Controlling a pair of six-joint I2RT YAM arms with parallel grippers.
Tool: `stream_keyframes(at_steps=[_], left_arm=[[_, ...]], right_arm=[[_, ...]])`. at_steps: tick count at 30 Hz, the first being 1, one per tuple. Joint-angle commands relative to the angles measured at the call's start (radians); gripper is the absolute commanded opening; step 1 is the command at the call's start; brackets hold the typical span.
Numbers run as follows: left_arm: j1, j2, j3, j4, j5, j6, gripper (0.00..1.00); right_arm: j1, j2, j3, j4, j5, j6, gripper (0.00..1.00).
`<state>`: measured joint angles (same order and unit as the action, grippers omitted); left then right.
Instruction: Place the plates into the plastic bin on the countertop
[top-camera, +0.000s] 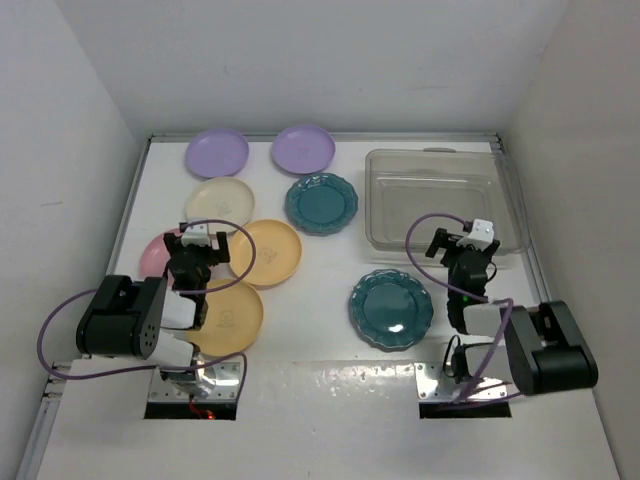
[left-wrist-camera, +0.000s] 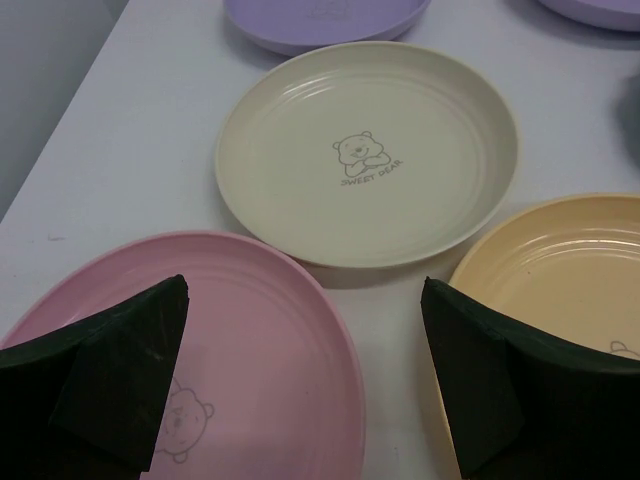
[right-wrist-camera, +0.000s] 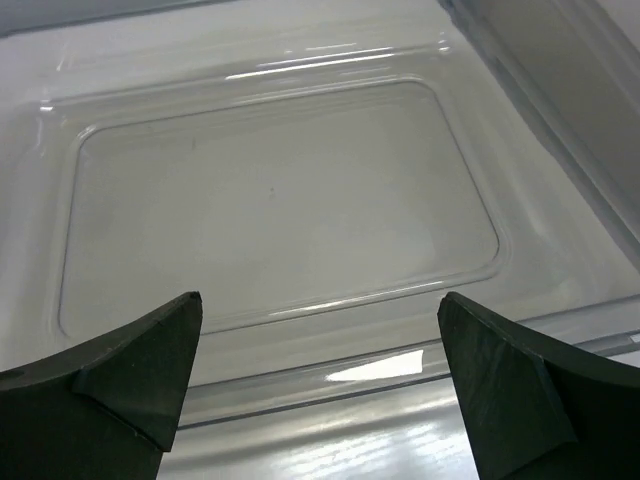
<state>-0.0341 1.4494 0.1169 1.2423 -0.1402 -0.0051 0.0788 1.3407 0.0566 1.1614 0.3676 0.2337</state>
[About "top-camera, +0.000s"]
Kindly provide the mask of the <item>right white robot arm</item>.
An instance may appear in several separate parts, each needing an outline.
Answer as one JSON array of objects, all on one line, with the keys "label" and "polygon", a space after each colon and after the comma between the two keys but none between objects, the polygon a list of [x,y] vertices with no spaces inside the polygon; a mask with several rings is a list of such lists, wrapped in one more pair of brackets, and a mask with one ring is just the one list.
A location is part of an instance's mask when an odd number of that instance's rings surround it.
[{"label": "right white robot arm", "polygon": [[[438,228],[425,255],[444,251],[447,268],[447,317],[460,334],[491,336],[500,326],[505,307],[482,299],[490,281],[487,268],[500,246],[493,229],[463,235]],[[512,379],[527,396],[594,387],[598,366],[577,323],[563,301],[536,307],[515,306],[503,338]]]}]

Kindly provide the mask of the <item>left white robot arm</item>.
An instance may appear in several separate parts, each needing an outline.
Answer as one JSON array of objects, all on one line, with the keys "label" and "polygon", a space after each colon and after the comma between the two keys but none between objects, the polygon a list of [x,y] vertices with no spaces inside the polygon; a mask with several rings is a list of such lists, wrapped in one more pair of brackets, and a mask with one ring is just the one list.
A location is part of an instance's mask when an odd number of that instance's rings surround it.
[{"label": "left white robot arm", "polygon": [[210,237],[199,225],[167,232],[163,243],[169,259],[160,275],[104,278],[79,322],[76,346],[83,354],[156,365],[162,380],[194,393],[205,384],[203,371],[194,368],[203,364],[200,349],[171,332],[204,325],[211,268],[230,261],[227,234]]}]

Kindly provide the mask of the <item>teal scalloped plate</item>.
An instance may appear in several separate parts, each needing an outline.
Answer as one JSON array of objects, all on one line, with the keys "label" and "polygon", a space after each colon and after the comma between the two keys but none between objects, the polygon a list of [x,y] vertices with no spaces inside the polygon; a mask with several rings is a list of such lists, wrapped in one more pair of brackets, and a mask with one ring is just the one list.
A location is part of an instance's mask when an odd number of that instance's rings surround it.
[{"label": "teal scalloped plate", "polygon": [[338,175],[301,177],[287,191],[284,210],[298,230],[315,236],[333,235],[356,216],[359,197],[354,186]]},{"label": "teal scalloped plate", "polygon": [[383,351],[404,351],[422,341],[434,316],[423,284],[397,269],[364,275],[353,287],[348,306],[358,334]]}]

